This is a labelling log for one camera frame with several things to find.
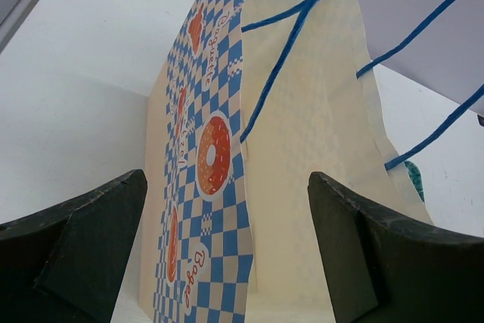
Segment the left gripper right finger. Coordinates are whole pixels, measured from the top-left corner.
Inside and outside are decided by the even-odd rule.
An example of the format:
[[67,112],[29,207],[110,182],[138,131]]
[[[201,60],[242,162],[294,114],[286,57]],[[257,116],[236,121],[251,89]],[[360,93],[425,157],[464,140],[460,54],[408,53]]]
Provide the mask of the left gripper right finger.
[[417,221],[322,172],[309,206],[338,322],[481,322],[483,240]]

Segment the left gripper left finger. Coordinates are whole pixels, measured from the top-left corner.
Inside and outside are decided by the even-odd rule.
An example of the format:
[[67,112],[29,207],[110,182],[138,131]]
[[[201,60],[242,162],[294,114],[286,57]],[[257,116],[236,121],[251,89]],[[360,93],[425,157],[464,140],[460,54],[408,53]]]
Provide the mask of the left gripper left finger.
[[1,226],[3,322],[109,322],[147,194],[140,169]]

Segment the blue checkered paper bag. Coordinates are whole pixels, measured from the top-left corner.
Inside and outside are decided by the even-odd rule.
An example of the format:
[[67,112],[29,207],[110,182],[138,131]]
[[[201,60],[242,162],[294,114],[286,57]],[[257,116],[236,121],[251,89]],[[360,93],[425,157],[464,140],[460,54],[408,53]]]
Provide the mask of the blue checkered paper bag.
[[154,322],[338,322],[322,172],[435,225],[388,139],[358,0],[194,0],[148,98],[141,308]]

